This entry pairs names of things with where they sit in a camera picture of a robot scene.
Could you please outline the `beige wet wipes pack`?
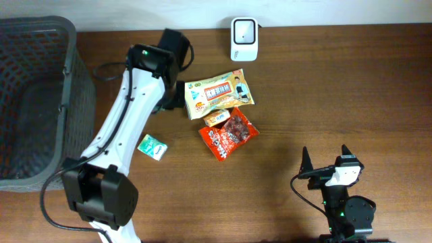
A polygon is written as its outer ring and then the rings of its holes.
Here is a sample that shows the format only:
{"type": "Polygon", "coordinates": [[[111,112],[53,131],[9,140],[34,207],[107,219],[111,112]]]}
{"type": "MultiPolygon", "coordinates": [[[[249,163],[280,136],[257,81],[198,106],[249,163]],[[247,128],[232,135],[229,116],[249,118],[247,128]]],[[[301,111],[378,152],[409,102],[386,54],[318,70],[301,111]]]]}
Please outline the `beige wet wipes pack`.
{"type": "Polygon", "coordinates": [[[186,82],[184,97],[191,120],[203,118],[215,110],[255,104],[243,69],[186,82]]]}

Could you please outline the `red snack bag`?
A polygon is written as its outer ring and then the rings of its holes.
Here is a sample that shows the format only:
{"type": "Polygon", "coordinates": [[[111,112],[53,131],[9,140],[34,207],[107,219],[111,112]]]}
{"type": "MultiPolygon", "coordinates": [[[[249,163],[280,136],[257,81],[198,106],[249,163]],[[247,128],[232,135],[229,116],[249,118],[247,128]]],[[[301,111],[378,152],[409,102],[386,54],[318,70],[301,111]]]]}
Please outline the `red snack bag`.
{"type": "Polygon", "coordinates": [[[218,161],[226,160],[239,146],[259,135],[259,131],[237,107],[221,128],[205,127],[198,132],[218,161]]]}

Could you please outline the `small orange packet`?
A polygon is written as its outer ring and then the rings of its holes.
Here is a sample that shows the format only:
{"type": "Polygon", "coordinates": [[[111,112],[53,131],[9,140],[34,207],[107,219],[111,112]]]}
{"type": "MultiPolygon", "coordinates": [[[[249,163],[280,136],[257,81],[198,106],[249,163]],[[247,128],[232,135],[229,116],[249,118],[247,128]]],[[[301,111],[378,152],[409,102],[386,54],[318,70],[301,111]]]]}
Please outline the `small orange packet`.
{"type": "Polygon", "coordinates": [[[220,109],[204,117],[205,125],[213,127],[230,118],[230,112],[227,109],[220,109]]]}

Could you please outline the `small green tissue pack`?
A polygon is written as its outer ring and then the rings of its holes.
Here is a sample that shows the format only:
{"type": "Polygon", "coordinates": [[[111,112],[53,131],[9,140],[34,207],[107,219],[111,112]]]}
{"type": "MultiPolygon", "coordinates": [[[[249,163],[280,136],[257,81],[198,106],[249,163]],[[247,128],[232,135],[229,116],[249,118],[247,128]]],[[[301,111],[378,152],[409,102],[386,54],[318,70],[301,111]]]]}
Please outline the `small green tissue pack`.
{"type": "Polygon", "coordinates": [[[146,134],[137,149],[156,161],[160,161],[168,146],[149,134],[146,134]]]}

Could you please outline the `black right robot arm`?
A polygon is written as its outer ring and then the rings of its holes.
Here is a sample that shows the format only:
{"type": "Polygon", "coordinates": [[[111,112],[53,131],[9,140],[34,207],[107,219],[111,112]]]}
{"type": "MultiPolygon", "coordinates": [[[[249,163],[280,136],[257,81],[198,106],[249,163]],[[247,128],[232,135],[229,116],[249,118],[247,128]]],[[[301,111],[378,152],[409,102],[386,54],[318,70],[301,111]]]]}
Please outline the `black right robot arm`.
{"type": "Polygon", "coordinates": [[[350,196],[348,189],[359,181],[364,165],[346,145],[333,165],[314,168],[307,148],[302,149],[302,162],[297,175],[308,181],[309,190],[320,190],[323,214],[329,226],[320,242],[370,242],[376,204],[363,196],[350,196]]]}

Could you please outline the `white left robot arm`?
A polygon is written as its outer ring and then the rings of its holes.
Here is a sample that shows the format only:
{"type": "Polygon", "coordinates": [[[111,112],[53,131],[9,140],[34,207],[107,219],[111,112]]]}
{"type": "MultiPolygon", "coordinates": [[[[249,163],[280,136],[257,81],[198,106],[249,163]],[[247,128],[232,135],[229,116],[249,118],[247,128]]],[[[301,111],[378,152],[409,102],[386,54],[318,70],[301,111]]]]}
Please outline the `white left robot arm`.
{"type": "Polygon", "coordinates": [[[121,88],[101,129],[78,159],[59,172],[69,208],[103,242],[139,242],[132,223],[138,189],[129,180],[135,146],[151,114],[184,104],[178,74],[188,68],[190,41],[166,28],[159,43],[133,45],[121,88]]]}

